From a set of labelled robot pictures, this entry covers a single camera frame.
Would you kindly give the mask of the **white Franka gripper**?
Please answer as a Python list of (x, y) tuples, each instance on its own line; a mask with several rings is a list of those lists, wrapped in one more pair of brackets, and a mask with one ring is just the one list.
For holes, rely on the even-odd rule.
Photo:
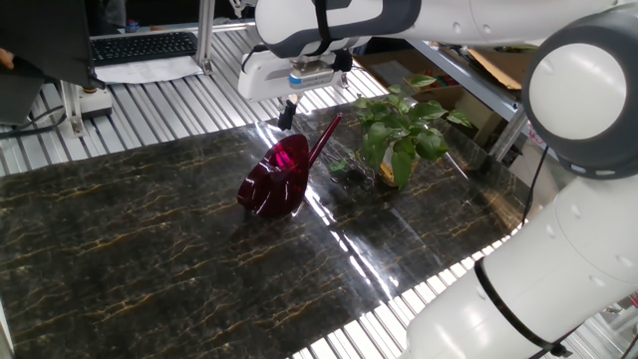
[(285, 131), (292, 127), (299, 94), (336, 85), (344, 72), (335, 70), (335, 55), (321, 56), (303, 62), (301, 58), (282, 59), (266, 50), (245, 54), (240, 66), (238, 91), (250, 102), (280, 99), (277, 126)]

